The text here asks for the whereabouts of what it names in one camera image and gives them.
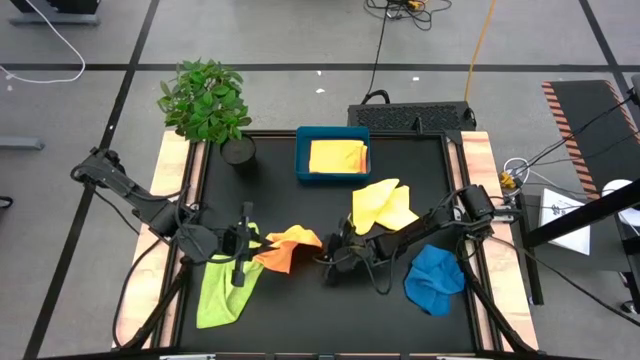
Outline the orange microfiber towel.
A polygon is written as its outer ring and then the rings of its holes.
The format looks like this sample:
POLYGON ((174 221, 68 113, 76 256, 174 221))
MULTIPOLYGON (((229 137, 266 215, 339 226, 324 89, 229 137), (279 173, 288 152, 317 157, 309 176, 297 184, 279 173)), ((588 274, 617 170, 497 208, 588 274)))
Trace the orange microfiber towel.
POLYGON ((258 254, 254 260, 268 270, 286 274, 290 273, 293 252, 298 245, 323 246, 314 231, 301 225, 294 225, 282 233, 269 233, 266 240, 274 250, 258 254))

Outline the black metal beam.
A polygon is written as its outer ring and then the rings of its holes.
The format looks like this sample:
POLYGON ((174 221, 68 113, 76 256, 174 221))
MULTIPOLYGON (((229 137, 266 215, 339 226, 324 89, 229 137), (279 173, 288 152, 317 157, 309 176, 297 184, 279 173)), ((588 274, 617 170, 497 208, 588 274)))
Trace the black metal beam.
MULTIPOLYGON (((631 184, 616 190, 609 195, 602 196, 598 200, 585 204, 583 207, 564 217, 564 220, 567 222, 576 221, 575 227, 581 228, 609 216, 616 215, 620 211, 638 204, 640 204, 640 179, 631 182, 631 184)), ((556 222, 550 223, 546 227, 539 227, 529 232, 524 237, 524 244, 528 247, 537 247, 549 242, 551 238, 556 237, 556 234, 553 234, 552 227, 554 225, 559 225, 560 222, 561 220, 558 219, 556 222)))

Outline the blue microfiber towel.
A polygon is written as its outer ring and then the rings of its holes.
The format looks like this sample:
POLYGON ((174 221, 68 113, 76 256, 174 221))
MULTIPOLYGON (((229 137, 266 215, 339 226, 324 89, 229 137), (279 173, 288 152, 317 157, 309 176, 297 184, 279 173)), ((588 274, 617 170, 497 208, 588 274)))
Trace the blue microfiber towel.
POLYGON ((432 316, 447 316, 451 298, 465 288, 465 276, 453 253, 425 245, 412 260, 404 281, 407 298, 432 316))

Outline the black mat striped edges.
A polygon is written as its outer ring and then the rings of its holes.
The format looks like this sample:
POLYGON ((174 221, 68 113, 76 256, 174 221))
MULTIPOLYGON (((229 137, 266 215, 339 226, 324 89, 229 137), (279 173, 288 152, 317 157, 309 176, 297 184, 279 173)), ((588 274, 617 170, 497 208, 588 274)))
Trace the black mat striped edges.
POLYGON ((640 129, 610 82, 544 82, 542 89, 587 199, 612 180, 640 178, 640 129))

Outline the lime green microfiber towel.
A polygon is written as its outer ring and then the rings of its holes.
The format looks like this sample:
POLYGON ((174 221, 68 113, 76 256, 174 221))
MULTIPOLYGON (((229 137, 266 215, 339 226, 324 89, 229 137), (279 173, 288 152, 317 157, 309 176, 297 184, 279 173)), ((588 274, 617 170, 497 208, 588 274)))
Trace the lime green microfiber towel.
POLYGON ((197 329, 231 324, 240 317, 264 266, 255 260, 245 262, 245 281, 242 287, 231 284, 234 268, 235 261, 206 264, 196 313, 197 329))

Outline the grey floor bar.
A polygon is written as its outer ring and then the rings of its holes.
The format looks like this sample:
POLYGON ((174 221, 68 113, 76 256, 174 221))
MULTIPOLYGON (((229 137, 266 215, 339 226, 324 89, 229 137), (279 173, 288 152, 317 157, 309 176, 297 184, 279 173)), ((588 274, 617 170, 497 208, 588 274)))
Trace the grey floor bar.
POLYGON ((41 151, 44 147, 38 137, 0 136, 0 149, 41 151))

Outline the black plant pot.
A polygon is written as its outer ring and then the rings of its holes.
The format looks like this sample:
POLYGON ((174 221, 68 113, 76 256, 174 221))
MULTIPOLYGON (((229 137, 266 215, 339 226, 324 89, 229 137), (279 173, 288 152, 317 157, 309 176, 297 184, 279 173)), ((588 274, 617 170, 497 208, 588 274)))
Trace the black plant pot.
POLYGON ((247 166, 255 161, 256 145, 249 135, 228 139, 220 147, 222 159, 233 167, 247 166))

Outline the black perforated computer case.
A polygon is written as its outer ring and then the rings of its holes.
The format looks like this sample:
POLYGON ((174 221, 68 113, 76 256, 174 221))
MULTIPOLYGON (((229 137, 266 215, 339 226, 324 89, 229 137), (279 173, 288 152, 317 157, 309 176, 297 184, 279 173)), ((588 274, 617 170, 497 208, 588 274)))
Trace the black perforated computer case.
POLYGON ((475 131, 477 122, 467 102, 427 102, 351 105, 348 125, 373 131, 475 131))

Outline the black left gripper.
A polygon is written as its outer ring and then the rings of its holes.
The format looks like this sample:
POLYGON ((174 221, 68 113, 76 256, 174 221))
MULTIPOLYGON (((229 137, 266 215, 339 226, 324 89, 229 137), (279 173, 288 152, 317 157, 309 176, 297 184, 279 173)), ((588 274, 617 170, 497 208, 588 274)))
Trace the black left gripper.
POLYGON ((253 259, 255 251, 274 251, 279 250, 277 241, 271 241, 267 238, 258 238, 253 242, 259 243, 261 246, 250 247, 254 231, 249 227, 250 217, 253 212, 253 203, 244 202, 241 206, 240 219, 235 225, 229 226, 223 236, 224 253, 229 253, 234 261, 234 268, 231 275, 231 284, 233 286, 243 286, 245 284, 244 263, 253 259))

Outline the white paper sheet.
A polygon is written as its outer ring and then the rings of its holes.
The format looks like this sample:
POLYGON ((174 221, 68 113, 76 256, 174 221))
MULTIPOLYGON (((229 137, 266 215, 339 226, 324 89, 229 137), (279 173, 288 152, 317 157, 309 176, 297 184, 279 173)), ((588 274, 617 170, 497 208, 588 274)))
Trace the white paper sheet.
POLYGON ((585 205, 584 201, 575 200, 556 191, 544 188, 540 196, 538 226, 546 227, 550 223, 561 220, 552 227, 556 237, 549 243, 575 253, 589 256, 591 252, 591 228, 589 225, 576 228, 575 223, 564 220, 571 212, 585 205))

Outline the large golden microfiber towel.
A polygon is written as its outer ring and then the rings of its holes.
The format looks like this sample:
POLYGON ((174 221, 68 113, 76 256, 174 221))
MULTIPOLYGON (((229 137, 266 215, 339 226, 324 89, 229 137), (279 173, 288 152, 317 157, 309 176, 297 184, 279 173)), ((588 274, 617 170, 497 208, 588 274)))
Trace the large golden microfiber towel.
POLYGON ((309 171, 322 174, 364 174, 368 147, 362 140, 312 140, 309 171))

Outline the light wooden side board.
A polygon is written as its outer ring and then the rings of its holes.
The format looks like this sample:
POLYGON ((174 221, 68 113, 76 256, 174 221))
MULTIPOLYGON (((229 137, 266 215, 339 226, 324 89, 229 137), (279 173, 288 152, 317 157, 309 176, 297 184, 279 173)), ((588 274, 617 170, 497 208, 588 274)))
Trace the light wooden side board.
MULTIPOLYGON (((186 200, 192 202, 205 146, 191 144, 177 134, 163 135, 151 183, 151 193, 168 195, 187 183, 191 186, 186 200)), ((152 310, 166 293, 179 269, 182 252, 160 241, 146 225, 139 227, 134 263, 124 284, 124 293, 115 316, 113 333, 123 345, 132 340, 152 310)))
MULTIPOLYGON (((486 132, 463 132, 459 143, 450 142, 448 151, 452 161, 454 186, 482 185, 498 204, 502 195, 494 156, 486 132)), ((518 253, 511 226, 496 221, 494 236, 469 260, 470 266, 483 285, 491 289, 494 303, 522 340, 536 349, 538 341, 532 321, 528 297, 521 274, 518 253)))

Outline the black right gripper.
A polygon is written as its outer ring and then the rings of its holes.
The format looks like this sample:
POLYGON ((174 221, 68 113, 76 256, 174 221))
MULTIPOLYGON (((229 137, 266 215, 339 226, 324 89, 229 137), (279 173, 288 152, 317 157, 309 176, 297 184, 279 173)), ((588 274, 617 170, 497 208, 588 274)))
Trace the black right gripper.
POLYGON ((324 283, 336 286, 343 274, 354 271, 359 265, 372 264, 373 248, 355 233, 355 225, 350 218, 342 218, 338 230, 325 237, 325 246, 313 260, 326 266, 324 283))

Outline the teal plastic bin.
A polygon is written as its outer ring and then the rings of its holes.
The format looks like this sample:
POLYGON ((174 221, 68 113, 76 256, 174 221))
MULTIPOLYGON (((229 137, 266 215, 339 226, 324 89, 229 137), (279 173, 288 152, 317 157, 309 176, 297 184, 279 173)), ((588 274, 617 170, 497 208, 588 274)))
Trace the teal plastic bin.
POLYGON ((302 126, 296 130, 294 169, 300 181, 355 182, 364 181, 371 172, 370 155, 364 156, 363 173, 317 173, 309 167, 313 140, 361 140, 370 147, 370 133, 366 127, 302 126))

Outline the pale yellow microfiber towel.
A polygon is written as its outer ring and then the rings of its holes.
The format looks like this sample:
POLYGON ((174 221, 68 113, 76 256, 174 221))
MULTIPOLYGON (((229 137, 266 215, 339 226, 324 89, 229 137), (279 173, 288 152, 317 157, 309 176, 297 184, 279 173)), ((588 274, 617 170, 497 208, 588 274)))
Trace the pale yellow microfiber towel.
POLYGON ((352 222, 357 235, 365 235, 374 224, 397 231, 418 219, 410 210, 410 188, 399 186, 397 178, 385 179, 352 193, 352 222))

